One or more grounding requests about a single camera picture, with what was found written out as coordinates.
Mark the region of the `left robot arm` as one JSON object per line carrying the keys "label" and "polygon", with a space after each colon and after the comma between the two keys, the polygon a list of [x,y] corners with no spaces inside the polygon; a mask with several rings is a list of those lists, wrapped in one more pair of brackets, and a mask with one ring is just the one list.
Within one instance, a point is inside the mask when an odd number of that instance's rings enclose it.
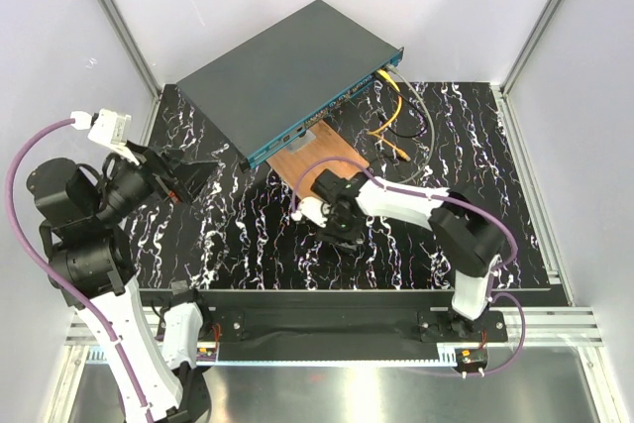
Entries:
{"label": "left robot arm", "polygon": [[140,295],[128,236],[121,227],[152,199],[191,204],[216,173],[215,161],[187,161],[177,150],[133,148],[102,169],[50,159],[28,177],[44,220],[49,266],[75,289],[62,295],[104,351],[128,422],[194,422],[211,410],[197,343],[214,316],[190,287],[174,292],[153,334]]}

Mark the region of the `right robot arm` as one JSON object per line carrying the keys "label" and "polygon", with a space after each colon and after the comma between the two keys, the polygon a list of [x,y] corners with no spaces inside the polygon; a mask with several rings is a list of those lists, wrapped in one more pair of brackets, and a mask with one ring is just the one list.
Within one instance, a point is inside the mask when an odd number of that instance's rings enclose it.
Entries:
{"label": "right robot arm", "polygon": [[319,227],[320,239],[353,250],[362,239],[368,217],[383,217],[419,226],[433,233],[435,243],[454,272],[450,328],[471,340],[485,327],[490,274],[498,262],[505,234],[476,208],[464,191],[407,186],[359,172],[343,178],[323,170],[302,199],[294,219]]}

